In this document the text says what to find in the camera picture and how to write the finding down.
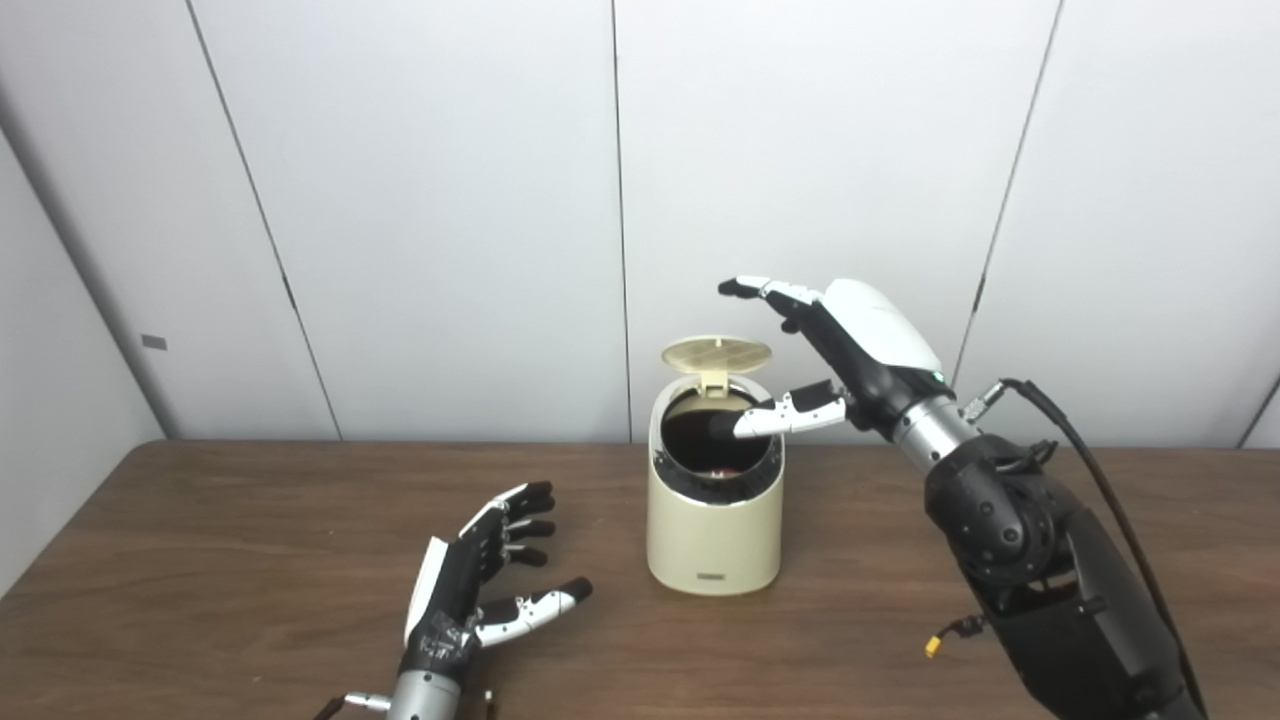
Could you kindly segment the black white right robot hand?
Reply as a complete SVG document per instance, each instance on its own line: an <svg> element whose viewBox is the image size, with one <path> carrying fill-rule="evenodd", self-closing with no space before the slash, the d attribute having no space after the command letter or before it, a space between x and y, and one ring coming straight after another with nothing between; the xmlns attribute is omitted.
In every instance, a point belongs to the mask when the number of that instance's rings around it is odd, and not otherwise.
<svg viewBox="0 0 1280 720"><path fill-rule="evenodd" d="M823 290L756 275L736 275L723 296L762 299L782 329L803 336L835 373L833 380L791 389L742 411L717 413L717 439L746 439L814 430L849 421L893 441L911 407L951 398L942 364L909 319L878 290L850 279Z"/></svg>

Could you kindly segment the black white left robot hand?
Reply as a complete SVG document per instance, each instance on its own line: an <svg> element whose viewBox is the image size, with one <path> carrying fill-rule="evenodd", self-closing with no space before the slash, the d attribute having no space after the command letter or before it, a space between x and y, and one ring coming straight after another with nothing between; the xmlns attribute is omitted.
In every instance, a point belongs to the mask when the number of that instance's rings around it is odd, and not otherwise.
<svg viewBox="0 0 1280 720"><path fill-rule="evenodd" d="M481 650L518 639L591 596L591 582L579 577L531 594L480 600L503 569L547 565L547 553L525 539L556 533L543 519L554 506L550 482L524 483L488 500L453 538L431 537L410 598L399 674L463 684Z"/></svg>

